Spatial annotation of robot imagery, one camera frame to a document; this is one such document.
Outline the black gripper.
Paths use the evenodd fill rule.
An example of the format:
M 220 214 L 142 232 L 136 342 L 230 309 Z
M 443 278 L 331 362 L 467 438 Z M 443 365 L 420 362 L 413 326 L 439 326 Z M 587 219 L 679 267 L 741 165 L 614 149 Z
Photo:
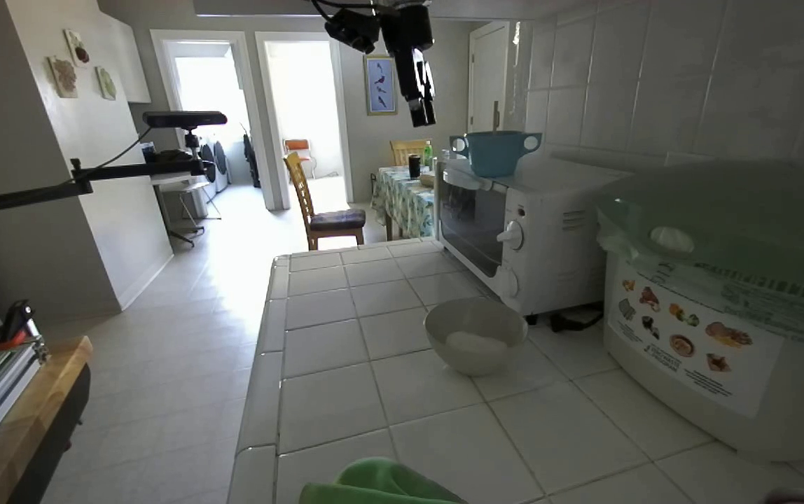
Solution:
M 374 40 L 384 40 L 394 53 L 397 88 L 409 102 L 411 127 L 434 127 L 434 78 L 426 62 L 426 47 L 434 41 L 432 16 L 426 2 L 392 0 L 392 2 L 340 2 L 310 0 L 325 19 L 325 32 L 360 50 L 373 53 Z

